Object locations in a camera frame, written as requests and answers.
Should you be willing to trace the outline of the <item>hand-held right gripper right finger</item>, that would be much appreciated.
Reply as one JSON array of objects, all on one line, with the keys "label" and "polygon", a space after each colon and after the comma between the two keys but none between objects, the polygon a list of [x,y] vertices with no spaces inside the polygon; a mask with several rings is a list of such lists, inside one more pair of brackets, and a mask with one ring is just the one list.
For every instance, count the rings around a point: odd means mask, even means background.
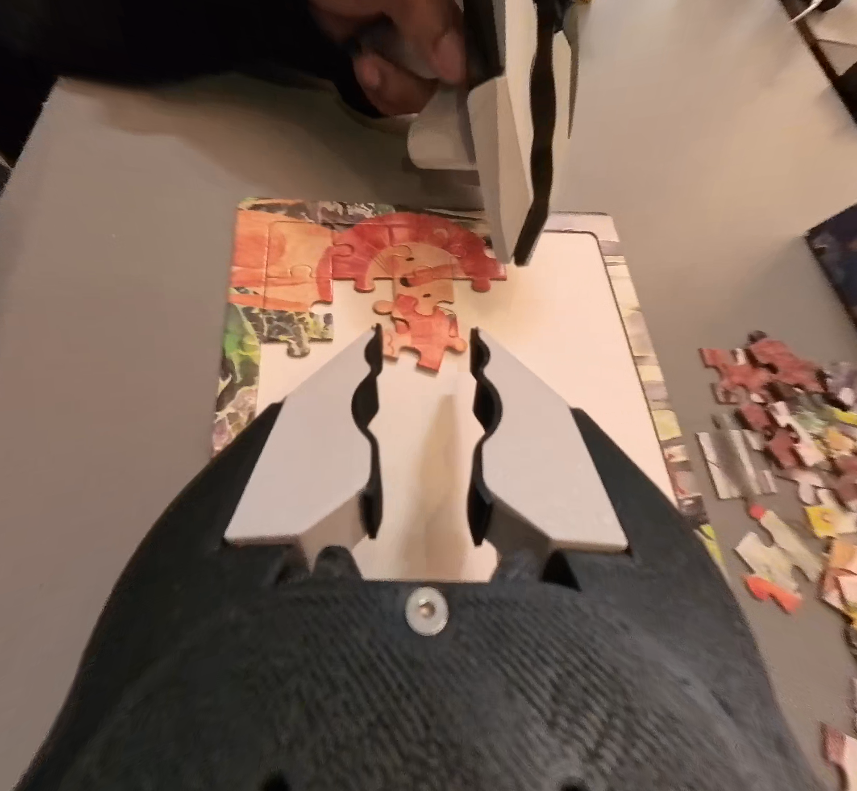
[{"label": "hand-held right gripper right finger", "polygon": [[615,507],[561,395],[480,328],[470,333],[473,415],[470,537],[506,556],[628,549]]}]

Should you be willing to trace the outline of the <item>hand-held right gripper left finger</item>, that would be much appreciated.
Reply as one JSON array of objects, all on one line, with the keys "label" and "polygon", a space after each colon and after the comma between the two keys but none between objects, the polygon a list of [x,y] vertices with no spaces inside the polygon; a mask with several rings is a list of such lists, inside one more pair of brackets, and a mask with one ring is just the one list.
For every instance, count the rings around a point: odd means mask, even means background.
[{"label": "hand-held right gripper left finger", "polygon": [[289,392],[266,436],[224,540],[293,545],[309,564],[328,547],[375,539],[383,517],[379,325]]}]

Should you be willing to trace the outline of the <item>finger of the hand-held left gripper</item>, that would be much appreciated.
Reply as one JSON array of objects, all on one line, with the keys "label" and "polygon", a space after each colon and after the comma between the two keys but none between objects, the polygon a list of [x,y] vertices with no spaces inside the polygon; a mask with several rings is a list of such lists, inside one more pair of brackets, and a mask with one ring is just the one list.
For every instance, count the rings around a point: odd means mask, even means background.
[{"label": "finger of the hand-held left gripper", "polygon": [[544,80],[543,125],[551,137],[551,157],[563,158],[568,148],[578,88],[579,21],[577,6],[545,4],[551,36],[551,63]]},{"label": "finger of the hand-held left gripper", "polygon": [[489,235],[506,265],[530,260],[552,187],[545,4],[467,0],[467,115]]}]

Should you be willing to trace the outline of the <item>orange leopard-print puzzle piece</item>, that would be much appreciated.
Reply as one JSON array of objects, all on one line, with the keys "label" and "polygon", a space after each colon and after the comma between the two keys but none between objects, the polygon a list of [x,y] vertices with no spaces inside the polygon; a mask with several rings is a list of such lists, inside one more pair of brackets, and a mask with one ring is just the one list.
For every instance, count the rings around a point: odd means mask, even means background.
[{"label": "orange leopard-print puzzle piece", "polygon": [[313,342],[334,338],[333,285],[317,279],[308,265],[297,265],[266,277],[265,340],[286,346],[290,357],[305,357]]}]

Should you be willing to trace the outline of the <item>puzzle frame tray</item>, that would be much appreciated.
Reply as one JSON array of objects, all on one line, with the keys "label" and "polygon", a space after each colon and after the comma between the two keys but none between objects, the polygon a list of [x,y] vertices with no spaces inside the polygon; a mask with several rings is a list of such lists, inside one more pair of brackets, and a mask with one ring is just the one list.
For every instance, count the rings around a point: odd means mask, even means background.
[{"label": "puzzle frame tray", "polygon": [[[539,376],[572,407],[622,446],[672,501],[695,538],[724,571],[711,520],[649,340],[627,263],[607,215],[555,214],[529,267],[507,266],[488,292],[467,281],[432,283],[427,296],[380,281],[370,293],[350,283],[333,286],[334,338],[313,342],[305,357],[265,340],[264,291],[270,226],[296,219],[345,229],[392,212],[439,214],[481,235],[478,214],[455,216],[428,208],[337,200],[248,198],[239,203],[227,283],[212,453],[223,451],[268,405],[282,400],[363,331],[391,318],[377,301],[398,295],[455,315],[467,341],[479,327]],[[495,550],[477,547],[469,532],[466,496],[475,444],[482,433],[472,415],[475,382],[470,347],[446,352],[439,372],[418,368],[417,354],[386,359],[379,378],[380,412],[373,429],[380,445],[383,523],[356,557],[370,576],[483,581]]]}]

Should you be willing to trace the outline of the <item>joined orange puzzle pieces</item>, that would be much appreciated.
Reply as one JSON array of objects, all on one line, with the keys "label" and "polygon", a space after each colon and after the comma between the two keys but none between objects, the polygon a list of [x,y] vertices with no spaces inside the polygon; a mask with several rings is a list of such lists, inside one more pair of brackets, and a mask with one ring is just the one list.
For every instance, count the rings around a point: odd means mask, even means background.
[{"label": "joined orange puzzle pieces", "polygon": [[267,243],[270,308],[330,304],[337,282],[370,293],[388,281],[427,296],[432,283],[467,281],[473,291],[488,292],[507,278],[481,235],[439,214],[392,212],[341,230],[279,220],[270,226]]}]

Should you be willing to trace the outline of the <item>pile of puzzle pieces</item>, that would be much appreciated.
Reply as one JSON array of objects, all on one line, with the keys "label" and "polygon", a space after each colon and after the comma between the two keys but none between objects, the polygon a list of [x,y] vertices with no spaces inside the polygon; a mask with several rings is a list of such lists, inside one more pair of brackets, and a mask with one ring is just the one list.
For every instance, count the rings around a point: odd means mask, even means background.
[{"label": "pile of puzzle pieces", "polygon": [[787,615],[810,598],[833,610],[855,659],[855,365],[819,366],[760,331],[699,354],[723,409],[695,436],[701,457],[753,523],[734,545],[742,584]]}]

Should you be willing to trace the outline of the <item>person's left forearm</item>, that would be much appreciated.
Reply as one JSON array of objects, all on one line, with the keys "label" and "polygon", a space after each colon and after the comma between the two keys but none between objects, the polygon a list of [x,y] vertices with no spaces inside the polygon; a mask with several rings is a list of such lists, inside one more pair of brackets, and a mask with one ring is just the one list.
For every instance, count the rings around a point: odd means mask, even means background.
[{"label": "person's left forearm", "polygon": [[61,77],[150,86],[255,69],[333,85],[366,110],[308,0],[1,0],[2,159]]}]

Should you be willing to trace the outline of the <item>printed puzzle storage box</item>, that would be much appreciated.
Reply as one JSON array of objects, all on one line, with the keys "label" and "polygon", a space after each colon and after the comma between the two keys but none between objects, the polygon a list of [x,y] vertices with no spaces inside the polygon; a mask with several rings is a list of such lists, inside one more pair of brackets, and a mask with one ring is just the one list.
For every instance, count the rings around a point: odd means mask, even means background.
[{"label": "printed puzzle storage box", "polygon": [[804,240],[832,292],[856,324],[856,205],[810,228]]}]

